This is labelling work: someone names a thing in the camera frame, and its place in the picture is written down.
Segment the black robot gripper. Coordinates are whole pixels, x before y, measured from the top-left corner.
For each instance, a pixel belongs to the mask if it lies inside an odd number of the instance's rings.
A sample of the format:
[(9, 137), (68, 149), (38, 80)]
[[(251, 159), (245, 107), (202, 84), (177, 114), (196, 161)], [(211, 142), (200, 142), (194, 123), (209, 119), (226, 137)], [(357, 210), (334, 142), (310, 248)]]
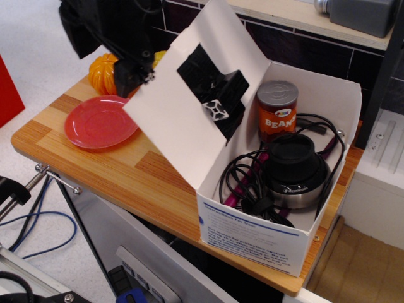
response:
[(154, 78), (154, 50), (145, 23), (162, 9), (162, 1), (79, 1), (77, 13), (68, 1), (61, 1), (59, 16), (80, 59), (100, 44), (119, 59), (114, 63), (114, 83), (117, 95), (127, 98)]

